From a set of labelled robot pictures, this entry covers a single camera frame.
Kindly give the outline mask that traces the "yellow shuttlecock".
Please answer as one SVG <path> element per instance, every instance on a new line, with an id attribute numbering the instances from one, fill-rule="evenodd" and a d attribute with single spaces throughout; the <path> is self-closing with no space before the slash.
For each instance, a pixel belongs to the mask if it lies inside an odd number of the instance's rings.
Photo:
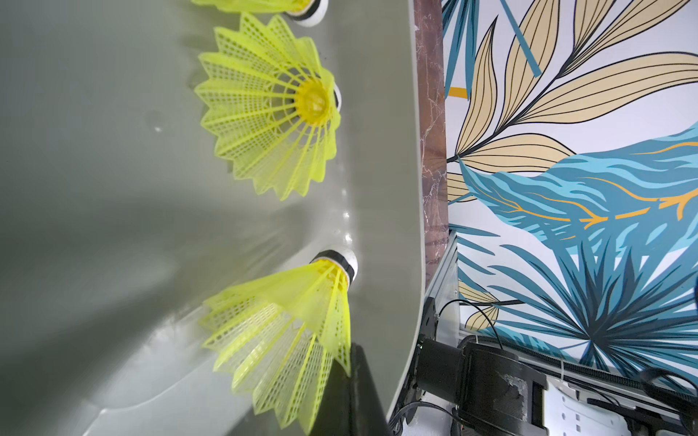
<path id="1" fill-rule="evenodd" d="M 231 391 L 248 394 L 256 414 L 273 412 L 280 428 L 312 432 L 335 364 L 351 368 L 348 294 L 359 271 L 356 254 L 338 246 L 309 263 L 227 287 L 203 302 L 216 353 L 214 372 Z"/>
<path id="2" fill-rule="evenodd" d="M 206 78 L 194 89 L 214 154 L 256 194 L 285 201 L 308 195 L 336 158 L 341 94 L 310 37 L 280 15 L 263 23 L 243 12 L 236 30 L 214 29 L 216 51 L 198 59 Z"/>
<path id="3" fill-rule="evenodd" d="M 200 7 L 214 7 L 224 13 L 282 14 L 301 27 L 323 21 L 328 0 L 193 0 Z"/>

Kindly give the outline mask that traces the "grey-green plastic storage tray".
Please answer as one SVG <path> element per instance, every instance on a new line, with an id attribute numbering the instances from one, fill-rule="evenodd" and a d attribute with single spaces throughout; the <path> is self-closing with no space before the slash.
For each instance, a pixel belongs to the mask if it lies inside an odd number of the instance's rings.
<path id="1" fill-rule="evenodd" d="M 203 300 L 351 248 L 352 336 L 384 412 L 425 290 L 414 5 L 333 1 L 316 42 L 338 153 L 280 201 L 214 155 L 194 93 L 214 29 L 188 1 L 1 5 L 1 432 L 276 435 L 212 367 Z"/>

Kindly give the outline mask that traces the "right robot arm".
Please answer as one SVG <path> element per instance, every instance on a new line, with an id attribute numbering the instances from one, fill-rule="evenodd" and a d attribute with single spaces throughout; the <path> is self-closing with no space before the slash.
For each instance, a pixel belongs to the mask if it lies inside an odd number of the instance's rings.
<path id="1" fill-rule="evenodd" d="M 407 389 L 446 401 L 454 435 L 694 435 L 697 389 L 663 387 L 675 372 L 625 377 L 569 363 L 505 338 L 437 339 L 426 299 Z"/>

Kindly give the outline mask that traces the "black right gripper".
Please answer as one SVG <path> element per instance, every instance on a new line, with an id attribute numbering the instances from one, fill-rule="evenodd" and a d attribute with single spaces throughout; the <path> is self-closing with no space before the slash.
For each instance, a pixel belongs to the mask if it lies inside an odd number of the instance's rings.
<path id="1" fill-rule="evenodd" d="M 469 305 L 485 318 L 498 346 L 436 341 L 441 312 L 428 297 L 414 351 L 414 388 L 454 404 L 453 419 L 481 435 L 547 435 L 545 376 L 507 352 L 492 319 Z"/>

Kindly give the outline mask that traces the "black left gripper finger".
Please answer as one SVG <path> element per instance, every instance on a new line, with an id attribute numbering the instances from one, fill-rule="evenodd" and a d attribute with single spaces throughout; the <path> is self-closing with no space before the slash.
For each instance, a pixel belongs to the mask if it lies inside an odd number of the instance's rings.
<path id="1" fill-rule="evenodd" d="M 352 343 L 350 357 L 350 375 L 333 363 L 311 435 L 390 434 L 364 349 Z"/>

